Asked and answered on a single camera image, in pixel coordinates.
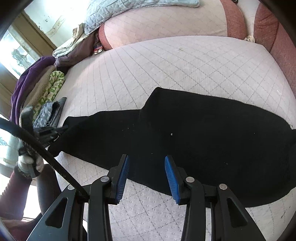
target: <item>black cloth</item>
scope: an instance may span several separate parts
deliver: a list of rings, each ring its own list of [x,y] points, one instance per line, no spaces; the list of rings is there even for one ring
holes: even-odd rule
[[[141,110],[68,117],[50,147],[105,169],[128,154],[128,178],[170,195],[164,158],[203,184],[225,183],[245,207],[286,195],[295,181],[296,132],[281,117],[239,101],[156,88]]]

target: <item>white quilted mattress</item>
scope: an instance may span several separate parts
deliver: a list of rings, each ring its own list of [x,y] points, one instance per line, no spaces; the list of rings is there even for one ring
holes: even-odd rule
[[[295,97],[269,52],[255,43],[215,36],[148,40],[85,59],[68,72],[58,93],[57,99],[67,97],[60,125],[68,116],[142,108],[157,86],[253,104],[296,126]],[[65,153],[57,159],[82,185],[108,172]],[[58,180],[64,189],[66,181]],[[247,208],[267,241],[276,241],[290,222],[295,190],[274,203]],[[118,241],[180,240],[184,216],[185,206],[170,196],[129,180],[120,204],[110,205]],[[206,240],[211,240],[209,209]]]

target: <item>gray cloth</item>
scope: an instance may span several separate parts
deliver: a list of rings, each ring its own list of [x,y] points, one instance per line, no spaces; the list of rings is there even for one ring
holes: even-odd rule
[[[63,97],[58,101],[45,103],[41,107],[40,113],[33,124],[33,128],[45,126],[57,127],[66,99],[66,97]]]

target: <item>black cable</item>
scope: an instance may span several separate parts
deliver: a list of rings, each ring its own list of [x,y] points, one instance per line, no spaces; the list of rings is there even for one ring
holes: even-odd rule
[[[65,168],[42,146],[42,144],[29,132],[16,124],[0,118],[0,129],[8,131],[11,135],[20,138],[31,146],[44,160],[46,160],[66,181],[68,181],[88,202],[89,195],[84,188],[67,172]]]

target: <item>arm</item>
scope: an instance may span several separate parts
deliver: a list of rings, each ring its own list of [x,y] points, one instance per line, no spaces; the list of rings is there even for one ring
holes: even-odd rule
[[[10,220],[23,218],[31,182],[30,177],[21,174],[18,166],[14,168],[9,183],[0,196],[0,217]]]

